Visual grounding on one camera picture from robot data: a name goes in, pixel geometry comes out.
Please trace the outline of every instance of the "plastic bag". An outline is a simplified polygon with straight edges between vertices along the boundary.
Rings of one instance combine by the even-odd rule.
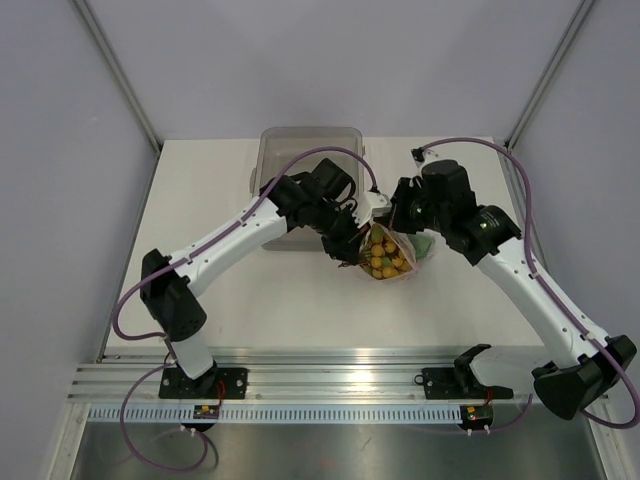
[[[407,235],[373,223],[360,245],[359,269],[379,281],[408,278],[420,268],[435,244],[428,234]]]

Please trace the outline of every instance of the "gray wall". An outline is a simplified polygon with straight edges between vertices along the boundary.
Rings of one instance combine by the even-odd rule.
[[[638,2],[599,2],[517,153],[558,282],[611,334],[640,346],[638,19]],[[630,373],[640,387],[640,358]],[[630,418],[622,385],[613,397]],[[628,439],[637,450],[640,428]]]
[[[164,138],[506,135],[578,0],[91,0]]]
[[[65,0],[0,15],[0,470],[38,478],[154,159]]]

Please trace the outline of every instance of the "black bracket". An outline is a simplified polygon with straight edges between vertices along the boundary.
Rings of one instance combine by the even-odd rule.
[[[427,367],[413,379],[424,387],[427,400],[509,400],[513,390],[494,385],[482,385],[471,371],[471,361],[491,345],[479,344],[457,357],[452,367]]]
[[[248,379],[246,368],[214,366],[196,380],[187,377],[181,368],[167,368],[162,373],[158,396],[173,400],[218,400],[221,382],[224,400],[244,400]]]

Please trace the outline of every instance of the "white tabletop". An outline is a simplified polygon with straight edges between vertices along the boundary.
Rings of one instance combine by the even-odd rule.
[[[366,158],[382,192],[414,173],[410,149],[434,138],[365,138]],[[168,254],[228,220],[249,201],[258,140],[170,140],[164,145],[124,288],[139,280],[141,259]],[[474,144],[443,145],[469,172],[478,201],[501,206],[515,219],[498,156]],[[322,252],[258,249],[219,277],[199,301],[203,327],[217,347],[463,347],[477,343],[538,346],[541,342],[507,297],[477,268],[438,238],[421,271],[392,284],[337,268]],[[134,296],[121,315],[123,330],[158,325]],[[107,352],[158,346],[125,342],[111,332]]]

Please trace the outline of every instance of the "plastic bin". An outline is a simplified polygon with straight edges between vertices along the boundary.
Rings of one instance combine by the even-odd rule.
[[[259,195],[260,188],[275,177],[296,155],[317,147],[347,148],[363,155],[362,134],[349,127],[275,127],[265,130],[260,138],[258,163],[253,170],[249,189]],[[324,158],[329,158],[356,182],[356,197],[364,188],[364,169],[353,157],[340,152],[322,152],[300,160],[287,175],[310,172]],[[266,250],[322,251],[320,236],[309,227],[296,228],[263,245]]]

